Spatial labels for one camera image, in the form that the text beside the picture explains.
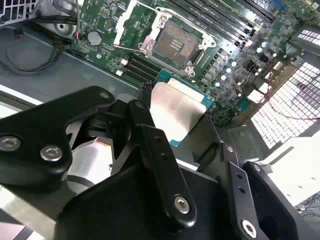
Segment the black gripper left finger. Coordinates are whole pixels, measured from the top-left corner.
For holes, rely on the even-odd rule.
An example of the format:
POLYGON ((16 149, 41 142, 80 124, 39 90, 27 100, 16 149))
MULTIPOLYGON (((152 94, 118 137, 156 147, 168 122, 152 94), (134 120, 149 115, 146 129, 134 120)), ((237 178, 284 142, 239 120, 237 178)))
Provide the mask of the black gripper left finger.
POLYGON ((89 138, 112 141, 117 162, 142 170, 142 195, 170 230, 191 228, 197 208, 165 133, 138 100, 121 103, 90 86, 0 121, 0 182, 30 191, 61 186, 72 149, 89 138))

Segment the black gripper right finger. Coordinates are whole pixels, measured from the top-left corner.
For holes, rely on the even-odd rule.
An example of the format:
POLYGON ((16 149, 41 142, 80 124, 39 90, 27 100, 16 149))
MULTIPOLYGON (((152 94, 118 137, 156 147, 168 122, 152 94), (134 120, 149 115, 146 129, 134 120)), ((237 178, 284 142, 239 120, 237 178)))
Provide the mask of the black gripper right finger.
POLYGON ((243 240, 304 240, 306 222, 258 164, 239 164, 236 151, 222 142, 212 117, 207 132, 216 147, 206 174, 222 186, 230 221, 243 240))

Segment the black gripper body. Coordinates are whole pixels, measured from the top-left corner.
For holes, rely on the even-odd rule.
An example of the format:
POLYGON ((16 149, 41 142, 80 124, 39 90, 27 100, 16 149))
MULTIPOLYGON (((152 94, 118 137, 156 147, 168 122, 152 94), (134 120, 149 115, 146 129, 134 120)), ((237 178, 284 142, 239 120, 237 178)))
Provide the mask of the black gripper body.
POLYGON ((232 240, 234 232, 220 185, 180 167, 197 208, 193 227, 164 225, 143 164, 131 156, 124 171, 74 197, 60 213, 57 240, 232 240))

